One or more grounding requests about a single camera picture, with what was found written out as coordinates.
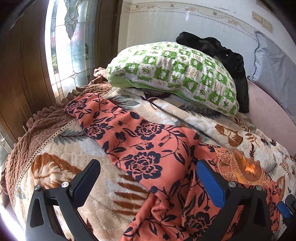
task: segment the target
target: floral blanket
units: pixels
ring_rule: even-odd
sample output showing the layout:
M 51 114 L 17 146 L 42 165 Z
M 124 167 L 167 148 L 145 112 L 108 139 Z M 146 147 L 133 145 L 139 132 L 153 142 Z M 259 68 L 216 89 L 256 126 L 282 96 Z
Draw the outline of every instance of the floral blanket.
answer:
M 211 223 L 215 224 L 220 209 L 196 176 L 201 160 L 227 181 L 245 188 L 261 185 L 271 218 L 266 222 L 273 232 L 278 230 L 276 204 L 281 189 L 262 171 L 258 161 L 247 160 L 237 149 L 230 152 L 201 143 L 199 134 L 190 128 L 150 122 L 111 101 L 86 94 L 67 104 L 65 111 L 78 119 L 83 131 L 96 140 L 115 166 L 150 190 L 121 240 L 195 241 L 214 233 Z M 225 220 L 225 229 L 229 230 L 217 236 L 218 240 L 232 236 L 241 212 L 239 206 L 234 218 Z
M 199 133 L 201 142 L 226 147 L 229 150 L 237 149 L 242 151 L 246 158 L 260 160 L 263 170 L 283 190 L 280 198 L 285 199 L 290 193 L 295 195 L 296 176 L 293 159 L 284 147 L 252 126 L 244 115 L 238 114 L 231 120 L 219 113 L 194 106 L 174 95 L 133 88 L 113 89 L 105 98 L 119 107 L 138 113 L 147 121 L 189 127 Z M 137 145 L 135 148 L 149 153 L 152 148 L 150 142 L 146 145 Z M 14 196 L 14 210 L 23 227 L 34 185 L 56 187 L 61 182 L 72 179 L 93 158 L 100 161 L 104 166 L 102 170 L 105 171 L 100 174 L 86 204 L 79 212 L 99 240 L 120 239 L 149 192 L 125 172 L 116 168 L 109 161 L 103 148 L 98 146 L 94 139 L 87 137 L 77 120 L 63 126 L 41 145 L 33 155 L 32 165 L 15 187 L 17 192 Z M 56 213 L 66 237 L 73 240 L 61 212 L 57 209 Z M 279 221 L 280 230 L 276 237 L 284 230 L 281 218 Z

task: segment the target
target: folded blanket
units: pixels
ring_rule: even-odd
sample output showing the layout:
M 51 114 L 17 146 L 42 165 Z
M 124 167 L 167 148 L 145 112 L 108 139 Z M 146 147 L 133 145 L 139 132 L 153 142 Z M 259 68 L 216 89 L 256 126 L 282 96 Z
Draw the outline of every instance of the folded blanket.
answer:
M 281 190 L 260 167 L 242 152 L 200 143 L 195 131 L 149 122 L 97 94 L 70 102 L 65 111 L 76 117 L 83 131 L 102 147 L 110 161 L 150 190 L 121 240 L 196 240 L 215 219 L 215 207 L 196 177 L 196 164 L 206 160 L 228 181 L 267 193 L 272 231 L 279 227 L 276 204 Z M 236 231 L 239 207 L 222 240 Z

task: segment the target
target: blanket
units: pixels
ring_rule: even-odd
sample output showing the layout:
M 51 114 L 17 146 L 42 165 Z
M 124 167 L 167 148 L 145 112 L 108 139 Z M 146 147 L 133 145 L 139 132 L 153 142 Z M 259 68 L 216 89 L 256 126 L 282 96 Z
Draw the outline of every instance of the blanket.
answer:
M 260 162 L 247 161 L 238 150 L 231 153 L 200 143 L 199 134 L 190 128 L 149 122 L 96 94 L 76 98 L 65 111 L 78 119 L 83 131 L 96 140 L 116 167 L 150 190 L 121 240 L 193 241 L 211 231 L 220 209 L 196 177 L 200 160 L 206 160 L 227 181 L 246 188 L 261 185 L 267 193 L 271 230 L 278 229 L 276 204 L 281 190 L 262 171 Z M 241 211 L 239 206 L 230 230 L 217 239 L 231 237 Z
M 203 143 L 222 146 L 230 150 L 237 149 L 242 151 L 246 158 L 254 157 L 255 160 L 260 160 L 263 170 L 282 189 L 280 198 L 285 199 L 290 193 L 295 195 L 295 163 L 289 157 L 285 148 L 252 126 L 243 114 L 239 113 L 232 120 L 216 112 L 204 111 L 203 114 L 200 114 L 200 108 L 189 105 L 174 95 L 150 93 L 132 88 L 113 88 L 108 95 L 105 95 L 105 98 L 119 107 L 137 112 L 139 116 L 150 122 L 188 127 L 199 132 Z M 24 155 L 24 162 L 30 161 L 30 163 L 25 167 L 20 166 L 19 173 L 21 175 L 16 175 L 14 178 L 18 182 L 11 181 L 13 185 L 7 187 L 11 200 L 15 200 L 13 208 L 23 227 L 25 226 L 34 185 L 41 184 L 45 188 L 55 187 L 57 183 L 66 180 L 66 178 L 73 178 L 75 173 L 82 170 L 92 158 L 98 159 L 101 164 L 105 158 L 104 155 L 106 154 L 103 149 L 94 144 L 93 139 L 85 135 L 77 120 L 73 117 L 69 120 L 71 120 L 70 123 L 64 124 L 56 132 L 51 133 L 50 139 L 40 140 L 38 144 L 42 147 L 39 150 L 32 151 L 33 154 Z M 24 152 L 28 145 L 24 145 L 23 148 L 19 146 L 18 150 L 14 150 L 15 153 Z M 77 152 L 72 154 L 72 151 L 76 148 Z M 57 158 L 52 158 L 50 162 L 45 161 L 46 165 L 42 165 L 42 168 L 32 169 L 31 166 L 35 165 L 35 157 L 39 156 L 38 160 L 42 160 L 44 153 L 55 155 Z M 79 161 L 79 157 L 83 156 L 87 156 L 87 158 Z M 11 157 L 10 162 L 18 162 L 18 164 L 7 166 L 7 168 L 11 167 L 6 171 L 7 178 L 11 178 L 14 175 L 11 174 L 13 168 L 21 164 L 20 158 Z M 64 165 L 73 171 L 65 171 Z M 104 201 L 101 204 L 100 202 L 87 201 L 89 205 L 87 204 L 86 208 L 82 207 L 83 210 L 80 210 L 80 214 L 99 240 L 118 240 L 139 211 L 141 204 L 147 199 L 148 190 L 135 180 L 127 180 L 128 176 L 123 171 L 113 172 L 113 170 L 118 169 L 112 169 L 114 166 L 111 163 L 108 168 L 110 170 L 107 171 L 107 176 L 101 174 L 99 178 L 104 177 L 111 180 L 103 185 L 106 187 L 103 190 L 104 196 L 109 196 L 109 204 Z M 95 185 L 91 195 L 98 192 L 100 188 L 102 186 Z M 59 210 L 57 210 L 57 216 L 66 237 L 73 239 Z M 280 219 L 280 229 L 275 237 L 279 237 L 283 231 L 284 226 Z
M 77 87 L 62 103 L 56 103 L 49 109 L 44 108 L 38 111 L 27 122 L 28 131 L 18 139 L 18 143 L 14 145 L 14 149 L 8 156 L 6 168 L 1 174 L 1 186 L 3 191 L 9 195 L 10 202 L 14 203 L 13 196 L 16 192 L 15 187 L 27 170 L 31 163 L 29 159 L 34 152 L 48 139 L 52 134 L 57 132 L 61 127 L 73 119 L 72 116 L 66 115 L 63 108 L 79 95 L 86 93 L 106 94 L 111 89 L 108 82 L 103 81 L 102 76 L 91 81 L 89 86 Z

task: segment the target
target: wall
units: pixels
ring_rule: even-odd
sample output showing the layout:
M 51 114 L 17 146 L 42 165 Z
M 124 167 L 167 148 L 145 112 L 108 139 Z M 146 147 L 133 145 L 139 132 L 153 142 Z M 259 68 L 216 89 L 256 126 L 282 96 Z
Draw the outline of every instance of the wall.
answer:
M 126 0 L 127 3 L 147 3 L 147 2 L 165 2 L 162 0 Z M 286 31 L 282 23 L 270 11 L 256 3 L 256 0 L 170 0 L 172 3 L 186 2 L 188 4 L 197 4 L 212 9 L 219 10 L 231 16 L 234 16 L 255 29 L 264 33 L 272 41 L 274 41 L 293 61 L 296 63 L 296 46 L 292 38 Z M 252 18 L 252 12 L 256 12 L 273 26 L 272 33 L 265 29 L 261 23 Z
M 258 46 L 255 29 L 226 13 L 194 4 L 157 2 L 125 3 L 121 15 L 119 51 L 137 44 L 175 41 L 187 31 L 202 38 L 217 38 L 244 57 L 247 75 L 253 72 L 254 50 Z

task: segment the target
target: screw head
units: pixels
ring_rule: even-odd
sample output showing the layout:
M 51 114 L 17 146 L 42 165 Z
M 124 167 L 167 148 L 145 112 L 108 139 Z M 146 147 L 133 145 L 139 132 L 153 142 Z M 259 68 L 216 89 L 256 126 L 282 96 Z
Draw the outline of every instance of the screw head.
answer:
M 40 191 L 41 190 L 41 186 L 38 184 L 38 185 L 36 185 L 35 187 L 34 187 L 34 190 L 35 191 Z
M 262 187 L 261 187 L 260 185 L 257 185 L 257 186 L 256 186 L 256 189 L 257 189 L 258 191 L 262 191 Z
M 68 182 L 63 182 L 62 185 L 61 185 L 62 188 L 66 188 L 67 186 L 69 186 Z
M 235 182 L 229 182 L 228 186 L 230 186 L 231 188 L 234 188 L 236 186 Z

